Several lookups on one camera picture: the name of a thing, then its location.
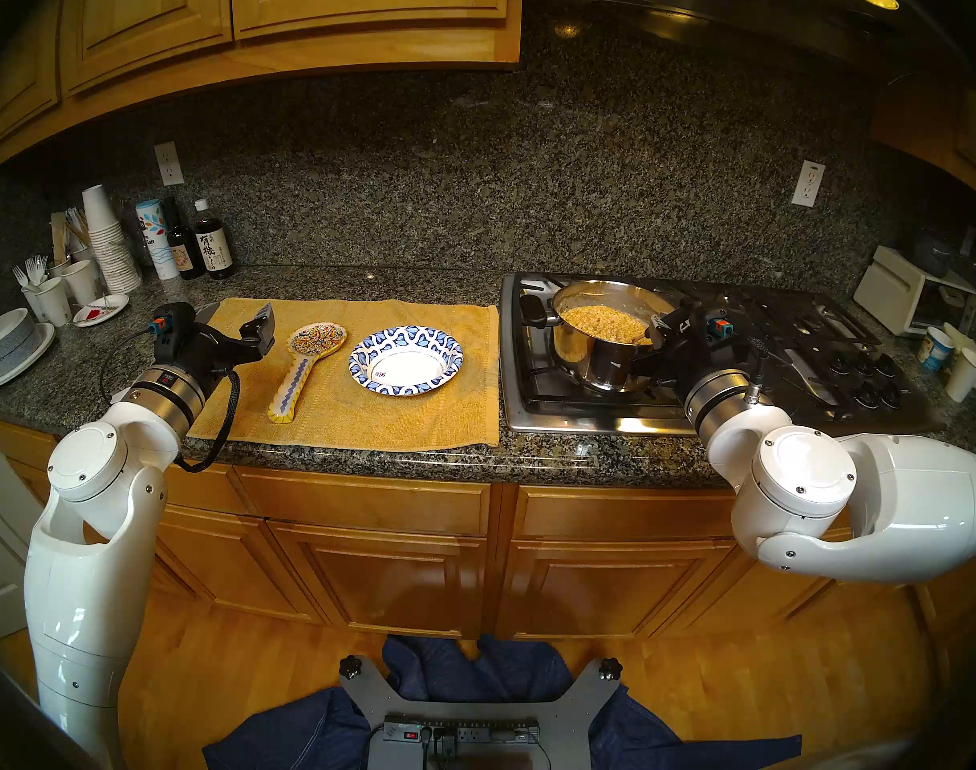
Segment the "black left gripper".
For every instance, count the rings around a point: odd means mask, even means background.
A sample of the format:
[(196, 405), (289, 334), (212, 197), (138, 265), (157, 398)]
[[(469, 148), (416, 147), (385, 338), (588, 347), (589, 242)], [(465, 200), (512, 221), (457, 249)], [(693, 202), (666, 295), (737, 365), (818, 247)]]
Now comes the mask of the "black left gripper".
[(275, 342), (275, 317), (268, 302), (241, 326), (241, 341), (208, 326), (222, 301), (195, 308), (167, 303), (153, 311), (154, 365), (175, 367), (188, 374), (202, 393), (213, 393), (237, 365), (252, 362), (252, 347), (266, 355)]

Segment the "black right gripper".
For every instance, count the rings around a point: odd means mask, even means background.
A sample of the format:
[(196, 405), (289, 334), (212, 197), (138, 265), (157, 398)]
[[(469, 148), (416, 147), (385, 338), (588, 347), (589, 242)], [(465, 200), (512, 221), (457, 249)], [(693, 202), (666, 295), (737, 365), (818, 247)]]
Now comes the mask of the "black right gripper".
[(747, 383), (765, 385), (765, 338), (743, 312), (683, 305), (654, 313), (648, 330), (658, 338), (652, 380), (686, 396), (711, 374), (739, 371)]

